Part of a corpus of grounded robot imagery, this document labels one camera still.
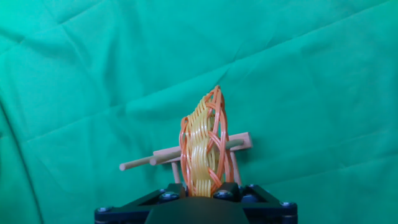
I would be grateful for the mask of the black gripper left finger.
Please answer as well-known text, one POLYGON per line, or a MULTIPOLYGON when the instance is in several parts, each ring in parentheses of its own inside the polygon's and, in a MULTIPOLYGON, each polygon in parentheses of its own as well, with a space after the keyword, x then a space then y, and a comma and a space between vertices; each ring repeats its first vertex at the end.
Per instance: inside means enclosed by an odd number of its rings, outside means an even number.
POLYGON ((186 189, 183 184, 169 184, 166 189, 155 190, 141 198, 129 202, 122 207, 100 207, 95 210, 95 224, 148 223, 150 212, 158 205, 185 198, 186 189))

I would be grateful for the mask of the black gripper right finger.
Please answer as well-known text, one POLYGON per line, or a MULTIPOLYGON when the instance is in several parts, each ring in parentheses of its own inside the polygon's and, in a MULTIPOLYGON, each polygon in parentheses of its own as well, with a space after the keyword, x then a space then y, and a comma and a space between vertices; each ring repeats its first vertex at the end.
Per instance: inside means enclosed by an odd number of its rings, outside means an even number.
POLYGON ((255 184, 239 186, 235 182, 227 182, 217 189, 213 198, 226 202, 226 205, 216 208, 221 223, 298 223, 296 203, 280 201, 255 184))

